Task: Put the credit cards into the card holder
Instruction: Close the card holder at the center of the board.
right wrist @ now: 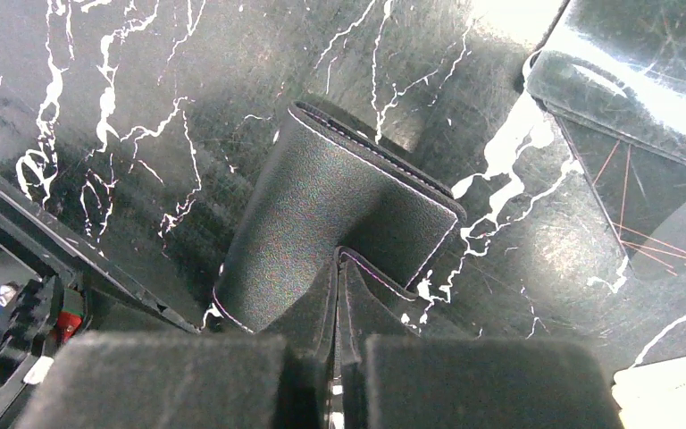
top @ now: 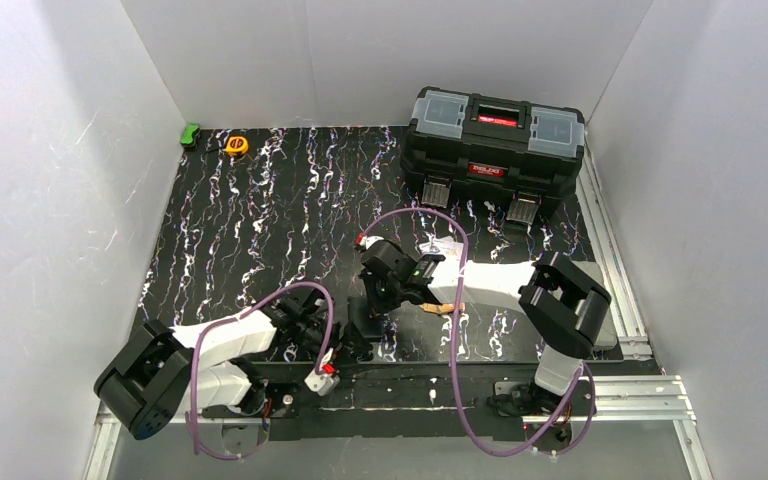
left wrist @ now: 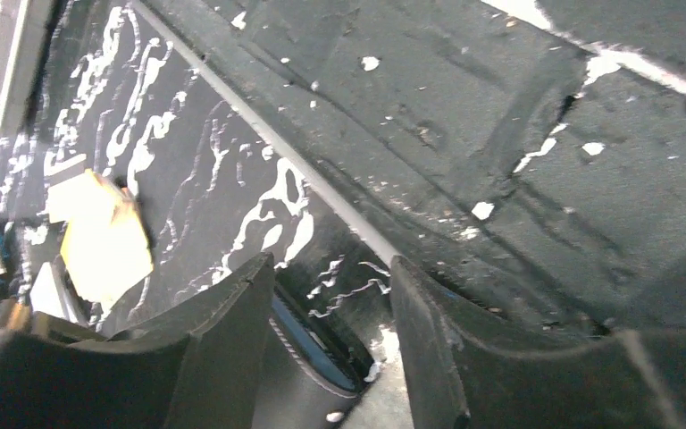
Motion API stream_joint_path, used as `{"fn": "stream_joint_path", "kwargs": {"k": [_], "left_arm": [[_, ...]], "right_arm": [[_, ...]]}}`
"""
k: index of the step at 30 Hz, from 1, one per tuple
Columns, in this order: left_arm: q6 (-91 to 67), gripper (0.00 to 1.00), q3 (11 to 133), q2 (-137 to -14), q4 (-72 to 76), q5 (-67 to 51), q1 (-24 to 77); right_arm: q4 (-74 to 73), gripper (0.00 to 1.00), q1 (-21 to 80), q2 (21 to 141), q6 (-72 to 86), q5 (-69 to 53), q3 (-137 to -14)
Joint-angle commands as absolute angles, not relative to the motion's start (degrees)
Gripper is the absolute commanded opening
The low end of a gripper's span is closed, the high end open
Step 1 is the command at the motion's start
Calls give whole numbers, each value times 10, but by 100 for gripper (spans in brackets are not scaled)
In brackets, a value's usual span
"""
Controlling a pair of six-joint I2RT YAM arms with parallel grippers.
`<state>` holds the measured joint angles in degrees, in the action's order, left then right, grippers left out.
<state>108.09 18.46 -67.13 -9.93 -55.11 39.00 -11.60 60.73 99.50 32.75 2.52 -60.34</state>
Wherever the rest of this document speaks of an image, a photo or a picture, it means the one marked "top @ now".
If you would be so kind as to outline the orange object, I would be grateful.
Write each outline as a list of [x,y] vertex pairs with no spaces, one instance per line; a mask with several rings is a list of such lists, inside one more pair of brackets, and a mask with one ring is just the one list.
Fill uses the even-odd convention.
[[451,315],[456,310],[463,311],[465,308],[465,304],[460,303],[458,306],[456,306],[453,303],[440,304],[440,305],[432,304],[432,303],[423,303],[420,305],[420,308],[426,313],[430,313],[438,316],[444,316],[444,315]]

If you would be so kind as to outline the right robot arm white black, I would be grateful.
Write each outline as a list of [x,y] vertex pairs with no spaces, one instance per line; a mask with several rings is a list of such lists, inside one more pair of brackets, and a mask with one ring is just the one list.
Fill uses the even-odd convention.
[[511,264],[462,262],[463,247],[455,244],[415,258],[378,236],[361,236],[358,249],[360,277],[373,315],[404,303],[520,310],[545,343],[533,382],[554,395],[567,392],[583,361],[601,346],[612,297],[563,254]]

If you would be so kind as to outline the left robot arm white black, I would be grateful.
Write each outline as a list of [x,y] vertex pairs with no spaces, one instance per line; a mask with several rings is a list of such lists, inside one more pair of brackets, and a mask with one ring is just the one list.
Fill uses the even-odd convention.
[[268,381],[242,360],[278,343],[311,353],[315,364],[304,383],[324,394],[337,381],[331,362],[338,335],[333,302],[310,286],[198,325],[153,320],[131,333],[93,391],[135,439],[145,440],[176,416],[209,407],[258,412]]

